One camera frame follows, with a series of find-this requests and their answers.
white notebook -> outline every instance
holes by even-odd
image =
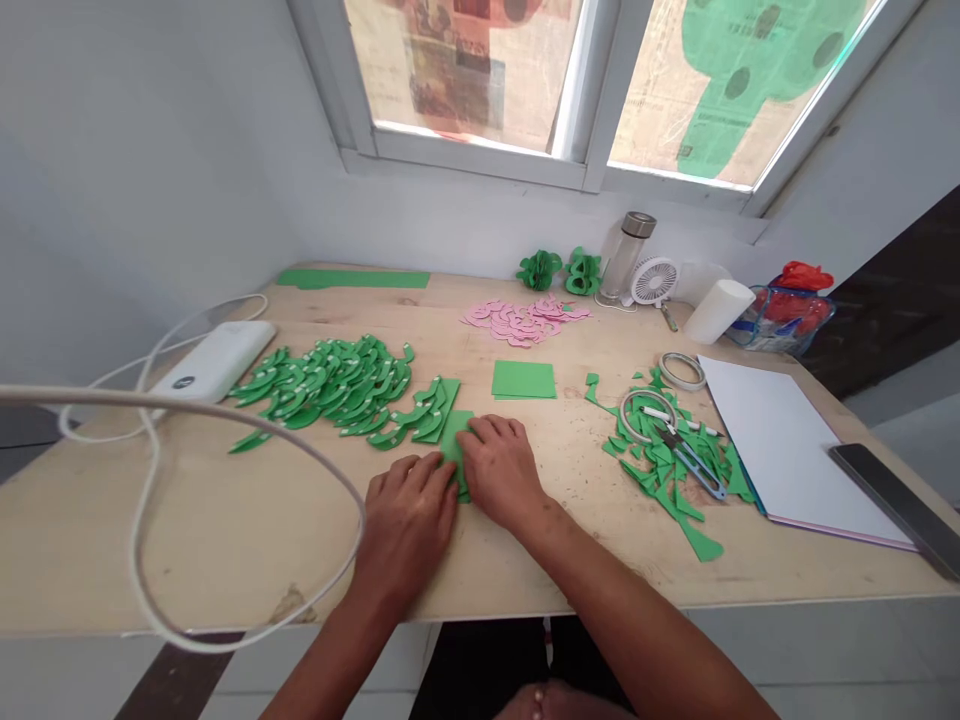
[[[916,551],[827,455],[840,440],[789,375],[700,356],[710,393],[774,522]]]

white cylinder container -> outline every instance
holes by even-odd
[[[683,326],[683,333],[701,345],[712,345],[755,299],[746,285],[717,280]]]

person's leg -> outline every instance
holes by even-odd
[[[623,688],[576,615],[550,618],[550,674],[577,690],[609,700],[636,715]]]
[[[444,623],[410,720],[491,720],[548,676],[540,618]]]

black phone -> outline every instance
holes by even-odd
[[[960,535],[863,445],[837,445],[827,452],[937,572],[948,580],[960,580]]]

window frame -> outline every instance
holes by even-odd
[[[885,0],[821,84],[753,187],[609,162],[653,0],[583,0],[560,98],[570,159],[492,141],[457,143],[373,120],[343,0],[288,0],[344,169],[415,164],[597,194],[619,192],[763,217],[923,0]],[[643,32],[635,28],[642,27]]]

